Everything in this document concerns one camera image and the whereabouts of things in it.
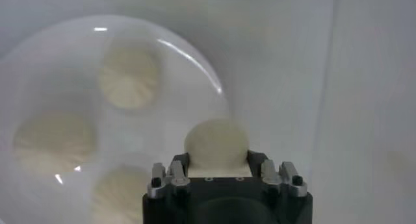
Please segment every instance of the white surface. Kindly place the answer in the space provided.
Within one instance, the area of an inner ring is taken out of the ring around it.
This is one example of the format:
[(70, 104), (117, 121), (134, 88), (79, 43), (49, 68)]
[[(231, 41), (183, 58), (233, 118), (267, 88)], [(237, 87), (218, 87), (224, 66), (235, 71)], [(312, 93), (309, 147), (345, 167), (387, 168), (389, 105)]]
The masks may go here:
[(315, 223), (414, 223), (415, 1), (0, 0), (0, 54), (79, 16), (164, 25), (211, 61), (252, 148), (306, 175)]
[[(120, 32), (136, 29), (151, 32), (163, 83), (152, 106), (126, 111), (106, 102), (96, 75), (107, 46)], [(175, 34), (139, 19), (94, 16), (60, 23), (25, 40), (0, 64), (0, 216), (8, 224), (89, 223), (98, 177), (118, 164), (147, 171), (157, 161), (167, 165), (183, 152), (193, 126), (228, 116), (222, 87), (204, 57)], [(97, 130), (97, 153), (73, 173), (38, 178), (13, 155), (16, 128), (43, 110), (83, 116)]]

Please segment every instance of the steamed bun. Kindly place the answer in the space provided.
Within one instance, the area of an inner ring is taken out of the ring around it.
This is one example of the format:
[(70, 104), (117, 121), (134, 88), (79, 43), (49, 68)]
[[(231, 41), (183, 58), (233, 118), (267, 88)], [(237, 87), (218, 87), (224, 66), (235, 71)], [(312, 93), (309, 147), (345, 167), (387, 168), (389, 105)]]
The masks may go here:
[(150, 176), (129, 166), (106, 174), (95, 186), (92, 196), (94, 224), (141, 224), (142, 196)]
[(228, 119), (213, 119), (195, 126), (185, 139), (191, 168), (228, 170), (247, 164), (248, 139)]
[(118, 108), (140, 108), (155, 97), (159, 85), (159, 61), (150, 49), (139, 45), (111, 47), (98, 74), (104, 97)]
[(74, 114), (50, 112), (26, 121), (15, 133), (22, 166), (42, 175), (73, 171), (96, 150), (93, 128)]

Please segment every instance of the white wall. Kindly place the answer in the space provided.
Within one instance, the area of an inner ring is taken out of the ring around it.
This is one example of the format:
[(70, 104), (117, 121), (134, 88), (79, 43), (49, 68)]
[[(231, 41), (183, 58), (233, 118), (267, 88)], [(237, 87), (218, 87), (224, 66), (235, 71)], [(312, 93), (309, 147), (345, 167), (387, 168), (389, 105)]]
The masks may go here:
[(317, 223), (415, 223), (416, 0), (336, 0)]

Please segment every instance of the dough ball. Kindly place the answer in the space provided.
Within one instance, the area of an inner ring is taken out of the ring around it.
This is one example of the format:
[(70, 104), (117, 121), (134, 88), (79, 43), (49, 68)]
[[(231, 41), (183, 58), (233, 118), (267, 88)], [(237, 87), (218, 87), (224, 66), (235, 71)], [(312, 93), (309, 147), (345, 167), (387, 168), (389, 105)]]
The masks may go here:
[(195, 126), (185, 139), (185, 151), (195, 168), (231, 169), (246, 163), (248, 139), (228, 119), (213, 119)]
[(14, 151), (22, 166), (42, 175), (73, 171), (95, 150), (93, 128), (82, 117), (67, 113), (30, 119), (14, 137)]
[(142, 197), (149, 181), (146, 172), (129, 166), (105, 175), (93, 191), (93, 224), (143, 223)]
[(157, 56), (150, 49), (138, 45), (112, 47), (99, 70), (99, 87), (114, 106), (140, 108), (155, 97), (159, 66)]

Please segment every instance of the white plate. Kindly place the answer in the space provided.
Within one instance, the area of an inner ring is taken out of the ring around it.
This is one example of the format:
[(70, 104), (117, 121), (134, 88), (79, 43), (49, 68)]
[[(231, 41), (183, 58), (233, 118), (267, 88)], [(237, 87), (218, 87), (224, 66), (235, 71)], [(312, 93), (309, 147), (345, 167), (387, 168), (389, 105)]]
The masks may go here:
[[(97, 89), (96, 71), (120, 34), (141, 39), (163, 57), (154, 104), (126, 112)], [(99, 151), (81, 171), (57, 177), (24, 172), (12, 154), (17, 127), (43, 110), (75, 112), (95, 124)], [(183, 152), (197, 123), (228, 116), (221, 84), (208, 61), (170, 31), (140, 19), (94, 16), (35, 34), (0, 62), (0, 218), (6, 224), (89, 223), (91, 187), (120, 164), (150, 170)]]

